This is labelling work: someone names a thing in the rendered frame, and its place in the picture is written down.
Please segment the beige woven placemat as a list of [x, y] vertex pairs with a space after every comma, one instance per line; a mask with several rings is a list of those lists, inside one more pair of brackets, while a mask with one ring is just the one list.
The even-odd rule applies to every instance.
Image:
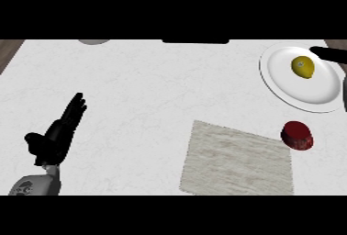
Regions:
[[199, 196], [292, 196], [289, 146], [281, 140], [196, 121], [181, 190]]

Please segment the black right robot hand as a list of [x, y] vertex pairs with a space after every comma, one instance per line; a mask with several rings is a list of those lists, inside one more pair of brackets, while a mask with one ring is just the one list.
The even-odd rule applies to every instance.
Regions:
[[343, 80], [343, 104], [345, 110], [347, 111], [347, 50], [320, 46], [314, 46], [309, 50], [320, 56], [323, 60], [336, 62], [346, 73]]

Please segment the dark red can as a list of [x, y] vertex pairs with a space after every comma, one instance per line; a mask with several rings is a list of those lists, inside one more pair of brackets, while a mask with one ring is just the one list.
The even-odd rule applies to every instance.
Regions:
[[300, 121], [290, 121], [281, 131], [284, 143], [298, 151], [314, 147], [314, 136], [308, 125]]

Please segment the white round plate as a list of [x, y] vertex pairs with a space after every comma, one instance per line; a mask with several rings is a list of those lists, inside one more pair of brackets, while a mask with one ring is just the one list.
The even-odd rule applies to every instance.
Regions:
[[[324, 61], [298, 42], [274, 44], [264, 52], [259, 70], [265, 84], [277, 97], [296, 108], [312, 113], [330, 113], [343, 108], [345, 71], [333, 62]], [[309, 79], [292, 69], [293, 60], [308, 56], [315, 71]]]

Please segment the yellow lemon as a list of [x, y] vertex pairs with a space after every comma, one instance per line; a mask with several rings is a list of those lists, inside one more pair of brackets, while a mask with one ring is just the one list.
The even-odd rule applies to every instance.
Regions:
[[305, 79], [311, 79], [315, 73], [315, 62], [308, 56], [299, 56], [292, 61], [293, 72]]

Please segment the grey round object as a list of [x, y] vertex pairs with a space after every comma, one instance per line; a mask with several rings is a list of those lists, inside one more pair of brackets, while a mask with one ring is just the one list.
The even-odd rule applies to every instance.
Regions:
[[86, 45], [101, 45], [110, 41], [110, 39], [80, 39], [79, 40]]

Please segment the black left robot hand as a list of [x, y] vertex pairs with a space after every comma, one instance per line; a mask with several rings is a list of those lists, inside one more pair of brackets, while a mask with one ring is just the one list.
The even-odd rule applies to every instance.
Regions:
[[78, 93], [61, 118], [52, 123], [47, 133], [26, 134], [29, 152], [36, 156], [35, 165], [61, 165], [69, 155], [75, 132], [88, 110], [83, 94]]

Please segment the black flat appliance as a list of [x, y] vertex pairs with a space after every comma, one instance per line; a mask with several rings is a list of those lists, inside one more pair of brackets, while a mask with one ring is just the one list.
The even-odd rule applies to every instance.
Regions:
[[230, 39], [165, 39], [169, 44], [228, 44]]

